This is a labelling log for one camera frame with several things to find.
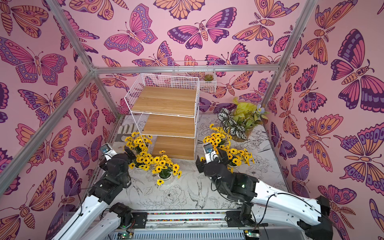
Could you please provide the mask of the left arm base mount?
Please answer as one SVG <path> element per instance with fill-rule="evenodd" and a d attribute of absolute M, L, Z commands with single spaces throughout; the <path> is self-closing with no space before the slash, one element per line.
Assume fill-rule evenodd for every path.
<path fill-rule="evenodd" d="M 147 212 L 129 212 L 118 215 L 120 218 L 119 229 L 144 229 L 148 220 Z"/>

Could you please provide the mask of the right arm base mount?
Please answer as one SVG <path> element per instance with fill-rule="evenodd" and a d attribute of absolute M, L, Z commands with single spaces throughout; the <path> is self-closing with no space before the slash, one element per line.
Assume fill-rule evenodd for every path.
<path fill-rule="evenodd" d="M 228 227 L 255 227 L 256 221 L 251 212 L 242 210 L 226 211 L 225 221 Z"/>

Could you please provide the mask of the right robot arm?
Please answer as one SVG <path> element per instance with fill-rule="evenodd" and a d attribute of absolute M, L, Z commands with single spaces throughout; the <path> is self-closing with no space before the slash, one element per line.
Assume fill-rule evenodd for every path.
<path fill-rule="evenodd" d="M 197 158 L 196 167 L 210 179 L 215 190 L 224 199 L 240 204 L 240 212 L 231 218 L 243 226 L 254 229 L 271 219 L 267 210 L 286 214 L 313 240 L 331 240 L 333 225 L 330 220 L 330 202 L 325 197 L 310 199 L 274 188 L 258 178 L 243 173 L 231 173 L 229 157 L 224 150 L 214 150 L 211 144 L 203 146 L 205 159 Z"/>

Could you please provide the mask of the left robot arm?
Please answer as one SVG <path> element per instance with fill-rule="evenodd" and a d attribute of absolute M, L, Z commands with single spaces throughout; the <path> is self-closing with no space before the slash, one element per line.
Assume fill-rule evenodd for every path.
<path fill-rule="evenodd" d="M 132 184 L 130 164 L 136 159 L 132 150 L 116 154 L 109 145 L 101 148 L 106 162 L 101 165 L 104 173 L 91 187 L 79 210 L 59 230 L 52 240 L 104 240 L 120 227 L 132 226 L 132 209 L 113 201 Z"/>

